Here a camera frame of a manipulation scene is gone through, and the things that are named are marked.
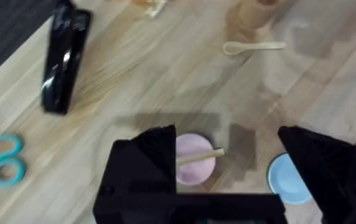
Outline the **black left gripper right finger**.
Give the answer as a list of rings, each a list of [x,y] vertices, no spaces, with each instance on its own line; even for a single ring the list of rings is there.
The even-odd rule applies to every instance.
[[[299,127],[278,136],[322,213],[322,222],[356,224],[356,143]]]

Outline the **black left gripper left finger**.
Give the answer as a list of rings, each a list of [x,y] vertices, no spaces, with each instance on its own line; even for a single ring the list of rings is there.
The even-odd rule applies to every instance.
[[[97,223],[169,223],[169,211],[152,203],[175,193],[176,127],[170,124],[113,143],[92,213]]]

